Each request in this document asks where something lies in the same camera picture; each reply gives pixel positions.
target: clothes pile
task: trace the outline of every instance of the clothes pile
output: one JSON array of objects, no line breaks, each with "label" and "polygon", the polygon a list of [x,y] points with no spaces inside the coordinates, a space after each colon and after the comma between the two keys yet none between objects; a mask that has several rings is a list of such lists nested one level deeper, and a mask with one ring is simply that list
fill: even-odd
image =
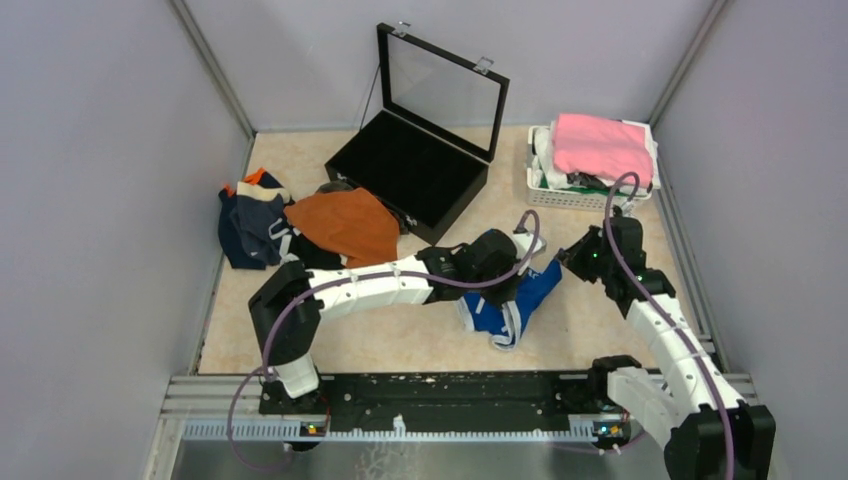
[{"label": "clothes pile", "polygon": [[230,265],[264,270],[300,260],[337,270],[397,260],[398,219],[366,190],[338,183],[299,202],[262,168],[235,189],[226,185],[218,239]]},{"label": "clothes pile", "polygon": [[[625,172],[639,175],[638,197],[660,187],[657,143],[644,123],[561,114],[533,136],[532,182],[537,188],[579,193],[609,192]],[[633,191],[628,178],[621,194]]]}]

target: orange cloth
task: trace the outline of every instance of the orange cloth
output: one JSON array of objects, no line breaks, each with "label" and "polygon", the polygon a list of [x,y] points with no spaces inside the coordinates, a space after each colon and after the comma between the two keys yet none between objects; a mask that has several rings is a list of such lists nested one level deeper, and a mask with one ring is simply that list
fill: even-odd
[{"label": "orange cloth", "polygon": [[365,189],[317,193],[286,207],[285,214],[316,245],[347,256],[348,268],[397,260],[397,220]]}]

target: gray wall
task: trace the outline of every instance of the gray wall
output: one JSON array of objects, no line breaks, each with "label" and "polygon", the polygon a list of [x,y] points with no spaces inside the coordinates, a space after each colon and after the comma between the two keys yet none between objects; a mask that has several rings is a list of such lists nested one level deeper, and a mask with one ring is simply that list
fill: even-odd
[{"label": "gray wall", "polygon": [[658,135],[732,362],[798,478],[844,478],[848,3],[735,2]]},{"label": "gray wall", "polygon": [[[504,121],[646,119],[710,0],[189,0],[255,128],[359,125],[380,22],[513,82]],[[379,108],[379,95],[372,111]]]},{"label": "gray wall", "polygon": [[164,0],[0,12],[0,478],[138,478],[246,139]]}]

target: metal frame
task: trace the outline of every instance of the metal frame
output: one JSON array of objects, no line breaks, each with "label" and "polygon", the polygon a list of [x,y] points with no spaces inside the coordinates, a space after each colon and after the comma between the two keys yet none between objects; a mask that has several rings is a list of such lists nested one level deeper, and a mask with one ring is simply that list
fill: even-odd
[{"label": "metal frame", "polygon": [[167,0],[167,2],[171,7],[171,10],[174,12],[174,16],[176,16],[177,20],[180,21],[180,26],[188,36],[195,52],[197,52],[200,63],[203,65],[206,73],[209,74],[212,84],[215,85],[215,88],[221,95],[221,99],[224,101],[227,109],[230,110],[230,113],[233,115],[236,122],[238,122],[239,127],[241,127],[244,134],[247,135],[248,138],[255,138],[256,129],[253,128],[253,125],[250,123],[250,119],[247,117],[247,113],[244,111],[244,107],[242,107],[241,102],[239,102],[235,90],[233,90],[229,80],[227,80],[227,76],[224,75],[224,70],[221,68],[221,64],[218,63],[218,59],[215,58],[215,54],[212,52],[209,42],[206,41],[206,38],[203,36],[203,32],[197,25],[197,21],[194,19],[191,9],[188,8],[185,0]]},{"label": "metal frame", "polygon": [[677,64],[677,68],[674,69],[674,73],[671,75],[671,78],[668,80],[668,83],[663,89],[660,99],[651,111],[651,116],[647,122],[651,128],[656,128],[659,125],[669,102],[671,102],[671,98],[674,97],[680,83],[684,78],[686,78],[686,74],[689,73],[689,69],[695,63],[698,54],[701,53],[701,50],[706,44],[706,41],[709,39],[709,36],[715,30],[718,20],[721,18],[721,15],[726,12],[726,7],[730,3],[732,3],[732,0],[713,1],[713,4],[707,11],[707,15],[698,27],[695,37],[692,39],[692,42],[683,54],[683,58],[681,58],[680,62]]},{"label": "metal frame", "polygon": [[[247,140],[247,147],[245,148],[244,158],[242,159],[242,168],[241,168],[241,176],[244,177],[247,175],[247,168],[250,165],[250,157],[253,154],[253,145],[256,143],[256,135],[252,135]],[[197,343],[194,347],[194,352],[191,357],[191,363],[189,364],[188,374],[196,375],[198,368],[200,367],[200,359],[203,356],[203,346],[206,343],[206,334],[209,332],[209,322],[212,320],[212,310],[215,308],[215,298],[218,296],[218,285],[221,283],[221,273],[224,269],[224,252],[218,256],[218,261],[215,264],[214,271],[214,280],[209,285],[209,290],[206,298],[208,299],[206,303],[206,308],[203,314],[203,326],[197,336]]]},{"label": "metal frame", "polygon": [[[199,60],[210,75],[210,81],[215,85],[222,100],[238,122],[242,131],[248,136],[248,149],[244,162],[246,169],[257,131],[250,123],[244,108],[224,75],[220,64],[197,25],[191,10],[186,5],[185,0],[167,0],[167,2],[180,21],[192,46],[195,48]],[[696,61],[704,42],[714,30],[717,20],[725,12],[729,3],[730,0],[715,0],[713,2],[693,41],[651,113],[649,123],[652,126],[655,127],[662,120],[662,116],[670,100],[680,86],[681,81],[685,78],[686,73],[690,70],[690,67]],[[665,170],[661,158],[659,168],[662,175]],[[727,371],[729,366],[727,358],[724,354],[724,349],[721,348],[720,339],[716,337],[717,331],[713,328],[712,308],[704,291],[702,280],[698,273],[697,262],[692,253],[685,227],[680,219],[674,193],[669,188],[658,192],[657,197],[659,199],[660,216],[663,218],[666,231],[669,234],[668,237],[672,250],[678,262],[678,269],[682,275],[683,289],[688,294],[694,310],[695,319],[703,332],[699,338],[707,352],[714,358],[717,357],[721,364],[720,368],[723,371]],[[210,302],[206,309],[203,330],[193,357],[194,361],[191,365],[191,373],[196,372],[200,359],[208,320],[214,306],[214,293],[217,288],[218,278],[220,278],[222,262],[223,256],[216,270],[216,280],[211,286]],[[569,374],[564,377],[585,378],[585,374]],[[758,403],[753,383],[748,374],[727,373],[725,374],[725,378],[746,398],[749,404],[755,405]],[[222,429],[220,424],[222,422],[225,424],[226,422],[227,410],[229,409],[232,395],[235,393],[235,389],[242,379],[243,376],[240,375],[189,375],[175,376],[171,379],[162,405],[148,464],[145,469],[143,477],[145,480],[166,480],[171,478],[177,460],[179,445],[186,431],[192,432],[203,427],[206,430],[202,431],[206,434],[217,435],[217,438],[221,438],[221,432],[224,432],[225,428]],[[661,375],[652,375],[652,379],[658,383],[662,383],[663,381]],[[259,415],[260,394],[261,386],[259,385],[259,380],[254,378],[246,387],[243,396],[237,404],[234,416],[236,422],[246,422],[246,425],[279,424],[279,419],[271,419]],[[249,436],[252,434],[251,432],[256,433],[262,430],[254,429],[245,431]],[[256,435],[258,436],[254,437],[255,440],[270,440],[269,438],[260,438],[262,436],[261,434]]]}]

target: green cloth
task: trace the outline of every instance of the green cloth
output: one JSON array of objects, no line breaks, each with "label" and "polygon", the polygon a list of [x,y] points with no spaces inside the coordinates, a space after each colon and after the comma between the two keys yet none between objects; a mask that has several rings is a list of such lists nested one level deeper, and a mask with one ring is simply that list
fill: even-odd
[{"label": "green cloth", "polygon": [[[539,188],[544,188],[546,190],[550,190],[551,188],[548,187],[548,179],[547,179],[547,177],[545,177],[545,172],[541,172],[541,173],[542,173],[542,180],[539,182]],[[569,187],[569,188],[557,188],[555,190],[558,190],[558,191],[561,191],[561,192],[574,192],[574,193],[579,193],[581,195],[588,195],[590,193],[598,193],[598,194],[601,194],[603,196],[609,195],[609,191],[599,190],[597,188]],[[615,196],[616,197],[629,197],[630,195],[628,195],[626,193],[616,192]]]}]

